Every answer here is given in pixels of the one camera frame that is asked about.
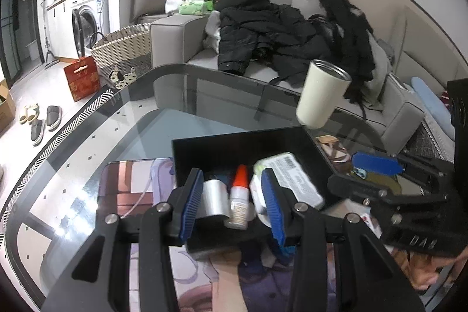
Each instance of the washing machine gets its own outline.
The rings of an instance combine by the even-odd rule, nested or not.
[[[91,54],[91,48],[109,33],[108,0],[72,0],[72,24],[78,57]]]

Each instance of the blue gripper pad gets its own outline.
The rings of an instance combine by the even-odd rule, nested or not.
[[[200,205],[203,193],[203,172],[198,171],[190,195],[185,203],[185,207],[182,212],[181,218],[181,229],[179,233],[179,239],[182,242],[186,242],[192,235],[193,227],[195,226],[195,218],[197,216],[198,206]]]
[[[356,168],[384,176],[394,176],[403,172],[403,166],[399,164],[398,160],[370,155],[365,152],[356,152],[352,157],[352,164]]]
[[[286,241],[284,216],[276,200],[273,185],[266,170],[261,172],[261,192],[264,195],[266,211],[270,218],[271,232],[280,248],[283,248]]]

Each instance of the black and white striped border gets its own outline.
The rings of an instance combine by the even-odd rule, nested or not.
[[[81,113],[79,113],[60,133],[55,137],[55,139],[50,142],[45,148],[43,148],[41,155],[34,162],[28,172],[25,174],[21,183],[16,187],[15,193],[11,196],[8,205],[6,206],[5,212],[3,213],[0,220],[0,248],[3,244],[3,239],[5,236],[6,223],[8,221],[8,216],[10,211],[15,204],[16,200],[20,196],[22,190],[26,184],[31,179],[32,175],[37,171],[39,166],[49,157],[49,155],[59,146],[60,143],[73,131],[75,130],[86,118],[88,118],[95,110],[105,104],[109,99],[114,97],[115,93],[113,90],[108,89],[102,95],[97,97],[90,105],[88,105]]]

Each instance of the yellow slipper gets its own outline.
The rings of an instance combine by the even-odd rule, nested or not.
[[[38,104],[34,104],[27,109],[27,121],[29,122],[30,125],[32,121],[34,121],[34,119],[37,119],[38,116],[39,116]]]
[[[20,111],[20,117],[18,118],[18,121],[20,124],[24,125],[27,121],[27,109],[29,106],[25,106],[21,109]]]

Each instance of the white tumbler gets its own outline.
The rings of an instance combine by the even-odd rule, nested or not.
[[[351,76],[336,65],[313,60],[296,109],[300,123],[317,129],[325,125],[345,94]]]

